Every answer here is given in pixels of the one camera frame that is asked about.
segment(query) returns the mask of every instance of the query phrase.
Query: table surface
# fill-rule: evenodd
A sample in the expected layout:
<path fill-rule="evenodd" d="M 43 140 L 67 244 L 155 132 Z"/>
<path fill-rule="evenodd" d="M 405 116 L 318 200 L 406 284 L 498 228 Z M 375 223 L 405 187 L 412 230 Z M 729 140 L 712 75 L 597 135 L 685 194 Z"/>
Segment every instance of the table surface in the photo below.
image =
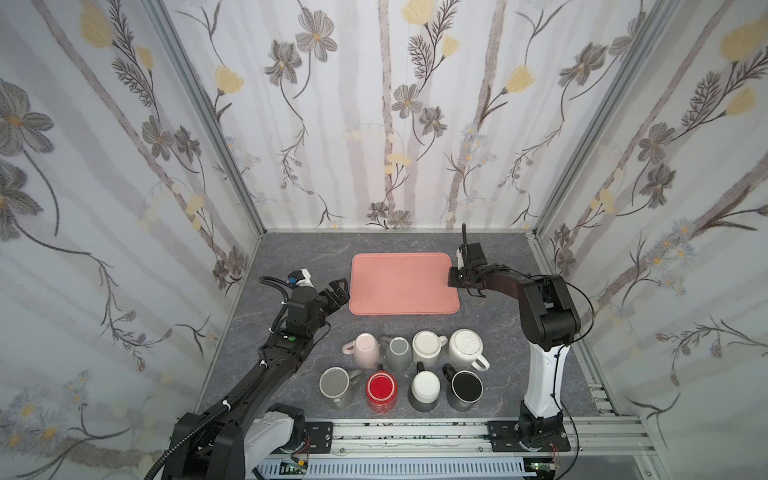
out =
<path fill-rule="evenodd" d="M 538 267 L 525 235 L 522 233 L 470 233 L 470 242 L 479 241 L 492 263 L 504 263 L 526 273 L 538 273 Z M 261 275 L 285 277 L 289 272 L 307 268 L 318 290 L 331 280 L 349 278 L 352 258 L 358 253 L 443 252 L 455 256 L 461 244 L 460 233 L 268 233 L 257 251 L 250 275 L 237 305 L 235 315 L 212 367 L 201 409 L 229 392 L 258 362 L 258 349 L 269 335 L 269 325 L 280 309 L 280 294 L 257 282 Z M 312 351 L 299 371 L 276 392 L 268 405 L 286 403 L 304 409 L 308 419 L 358 418 L 457 418 L 517 417 L 520 401 L 528 387 L 530 349 L 519 320 L 518 302 L 496 292 L 488 298 L 470 297 L 459 291 L 461 308 L 449 315 L 355 316 L 343 307 L 328 318 L 333 325 L 328 336 Z M 320 375 L 332 366 L 348 370 L 356 367 L 352 356 L 341 353 L 342 346 L 360 333 L 377 338 L 382 335 L 411 339 L 428 329 L 451 336 L 460 328 L 476 331 L 483 341 L 483 356 L 491 363 L 486 372 L 478 372 L 484 392 L 468 412 L 456 412 L 445 399 L 448 385 L 442 365 L 448 362 L 443 348 L 431 368 L 441 379 L 442 394 L 431 412 L 421 413 L 408 403 L 408 388 L 416 367 L 395 373 L 398 383 L 395 408 L 375 414 L 366 403 L 364 385 L 356 387 L 352 404 L 345 409 L 331 409 L 318 388 Z M 364 372 L 367 379 L 373 370 Z M 587 382 L 572 353 L 564 369 L 561 397 L 573 416 L 597 415 Z"/>

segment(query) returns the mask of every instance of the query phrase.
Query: black mug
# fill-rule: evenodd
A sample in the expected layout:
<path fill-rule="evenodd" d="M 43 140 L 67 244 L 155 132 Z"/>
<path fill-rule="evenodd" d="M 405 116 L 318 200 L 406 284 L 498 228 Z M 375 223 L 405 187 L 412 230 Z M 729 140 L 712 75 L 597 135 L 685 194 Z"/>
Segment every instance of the black mug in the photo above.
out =
<path fill-rule="evenodd" d="M 446 363 L 442 366 L 442 374 L 449 382 L 445 391 L 448 404 L 457 412 L 467 412 L 482 397 L 482 382 L 474 372 L 456 372 L 453 365 Z"/>

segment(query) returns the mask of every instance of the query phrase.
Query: pink rubber mat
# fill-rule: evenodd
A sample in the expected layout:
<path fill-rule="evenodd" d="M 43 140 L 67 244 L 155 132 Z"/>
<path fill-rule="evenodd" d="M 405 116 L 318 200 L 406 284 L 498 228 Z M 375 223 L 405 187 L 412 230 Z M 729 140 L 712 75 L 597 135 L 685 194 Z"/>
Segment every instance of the pink rubber mat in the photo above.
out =
<path fill-rule="evenodd" d="M 349 311 L 355 315 L 456 313 L 445 253 L 358 253 L 352 259 Z"/>

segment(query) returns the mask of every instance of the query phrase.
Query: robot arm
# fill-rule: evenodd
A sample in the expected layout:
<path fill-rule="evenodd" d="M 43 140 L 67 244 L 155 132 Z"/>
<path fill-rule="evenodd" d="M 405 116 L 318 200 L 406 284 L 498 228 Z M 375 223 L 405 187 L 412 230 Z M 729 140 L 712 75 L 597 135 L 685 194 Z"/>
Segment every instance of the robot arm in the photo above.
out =
<path fill-rule="evenodd" d="M 255 467 L 273 450 L 295 452 L 308 442 L 302 409 L 275 404 L 263 410 L 312 352 L 313 337 L 326 325 L 326 317 L 349 302 L 349 285 L 346 279 L 336 280 L 318 293 L 306 270 L 292 272 L 288 282 L 263 278 L 263 283 L 279 285 L 275 287 L 284 292 L 284 325 L 281 311 L 273 324 L 277 328 L 259 348 L 259 363 L 231 392 L 202 415 L 187 413 L 179 419 L 171 447 L 145 480 L 154 478 L 163 465 L 163 480 L 242 480 L 246 468 Z M 284 288 L 292 290 L 290 297 Z"/>
<path fill-rule="evenodd" d="M 456 252 L 457 267 L 449 272 L 449 286 L 495 290 L 517 299 L 520 326 L 531 346 L 528 390 L 520 405 L 518 434 L 529 449 L 548 445 L 563 432 L 560 388 L 565 357 L 581 321 L 565 280 L 559 275 L 525 275 L 512 268 L 489 264 L 480 243 L 463 244 Z"/>

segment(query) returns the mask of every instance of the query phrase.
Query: cable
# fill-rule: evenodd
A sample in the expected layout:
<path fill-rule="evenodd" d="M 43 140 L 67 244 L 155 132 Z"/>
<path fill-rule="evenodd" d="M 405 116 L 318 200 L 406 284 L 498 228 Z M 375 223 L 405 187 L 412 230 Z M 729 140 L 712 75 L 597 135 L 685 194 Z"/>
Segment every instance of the cable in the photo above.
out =
<path fill-rule="evenodd" d="M 560 413 L 563 412 L 563 408 L 561 408 L 558 405 L 558 397 L 556 395 L 558 391 L 558 388 L 557 388 L 558 367 L 560 365 L 560 352 L 562 352 L 566 346 L 568 345 L 561 346 L 560 349 L 558 350 L 557 355 L 554 356 L 554 380 L 552 381 L 552 399 L 554 400 L 554 405 L 558 407 L 558 410 L 560 410 Z M 560 400 L 560 403 L 563 405 L 563 407 L 565 407 L 565 404 L 563 403 L 562 399 Z M 571 417 L 571 413 L 568 411 L 567 408 L 565 409 L 565 412 L 568 414 L 568 418 L 571 420 L 571 425 L 574 426 L 574 432 L 576 433 L 576 456 L 574 457 L 574 461 L 568 466 L 568 468 L 566 468 L 565 472 L 563 472 L 563 475 L 560 475 L 560 477 L 558 477 L 558 480 L 560 480 L 560 478 L 565 477 L 565 474 L 568 473 L 571 470 L 571 468 L 573 468 L 574 464 L 576 463 L 576 460 L 578 460 L 578 449 L 579 449 L 578 429 L 576 429 L 576 424 L 574 423 L 573 417 Z"/>
<path fill-rule="evenodd" d="M 283 315 L 285 315 L 286 310 L 288 310 L 288 292 L 281 287 L 279 282 L 282 280 L 274 278 L 273 276 L 260 276 L 258 281 L 263 285 L 271 286 L 283 294 L 283 308 L 280 309 L 280 312 L 277 314 L 270 327 L 270 332 L 275 333 L 280 328 L 280 324 L 283 322 Z"/>
<path fill-rule="evenodd" d="M 236 405 L 245 395 L 250 393 L 253 387 L 259 383 L 261 377 L 263 377 L 264 373 L 266 372 L 266 363 L 262 362 L 260 366 L 262 368 L 253 378 L 253 380 L 248 382 L 248 384 L 245 385 L 242 390 L 229 398 L 224 398 L 223 402 L 227 403 L 222 403 L 219 408 L 213 410 L 208 416 L 200 420 L 191 432 L 187 433 L 181 440 L 173 444 L 163 453 L 163 455 L 160 455 L 160 458 L 157 459 L 154 465 L 152 465 L 152 468 L 149 469 L 149 472 L 147 472 L 147 474 L 144 476 L 144 480 L 152 480 L 152 478 L 157 475 L 160 469 L 163 468 L 163 465 L 165 465 L 165 462 L 168 461 L 170 456 L 173 455 L 185 442 L 192 439 L 198 433 L 202 432 L 206 427 L 208 427 L 208 425 L 213 423 L 215 419 L 221 417 L 224 413 L 229 412 L 232 409 L 232 406 Z"/>
<path fill-rule="evenodd" d="M 569 283 L 569 282 L 565 282 L 565 284 L 566 284 L 566 285 L 568 285 L 568 286 L 570 286 L 570 287 L 572 287 L 572 288 L 573 288 L 574 290 L 576 290 L 577 292 L 579 292 L 579 293 L 580 293 L 580 294 L 581 294 L 581 295 L 582 295 L 582 296 L 583 296 L 583 297 L 584 297 L 584 298 L 587 300 L 587 303 L 589 303 L 589 310 L 591 310 L 591 312 L 592 312 L 592 323 L 590 323 L 590 324 L 589 324 L 589 328 L 588 328 L 588 329 L 587 329 L 587 331 L 584 333 L 584 335 L 582 335 L 582 336 L 578 337 L 577 339 L 574 339 L 573 343 L 576 343 L 576 342 L 578 342 L 579 340 L 581 340 L 581 339 L 583 339 L 584 337 L 586 337 L 587 335 L 589 335 L 589 332 L 591 332 L 591 331 L 592 331 L 592 327 L 594 326 L 594 307 L 592 306 L 592 301 L 591 301 L 591 300 L 589 300 L 589 297 L 587 296 L 587 294 L 586 294 L 586 293 L 584 293 L 584 292 L 582 292 L 582 291 L 581 291 L 581 289 L 579 289 L 577 286 L 575 286 L 575 285 L 573 285 L 573 284 L 571 284 L 571 283 Z"/>
<path fill-rule="evenodd" d="M 319 340 L 317 340 L 315 343 L 313 343 L 313 344 L 312 344 L 312 348 L 315 348 L 315 345 L 317 345 L 318 343 L 320 343 L 320 340 L 322 340 L 322 339 L 326 338 L 326 335 L 328 335 L 328 332 L 330 332 L 330 331 L 331 331 L 331 328 L 333 328 L 333 325 L 331 325 L 331 322 L 329 322 L 328 320 L 326 320 L 326 322 L 323 324 L 323 326 L 325 326 L 325 325 L 327 325 L 327 326 L 328 326 L 328 330 L 327 330 L 327 331 L 326 331 L 326 332 L 323 334 L 323 336 L 321 336 L 321 337 L 319 338 Z"/>

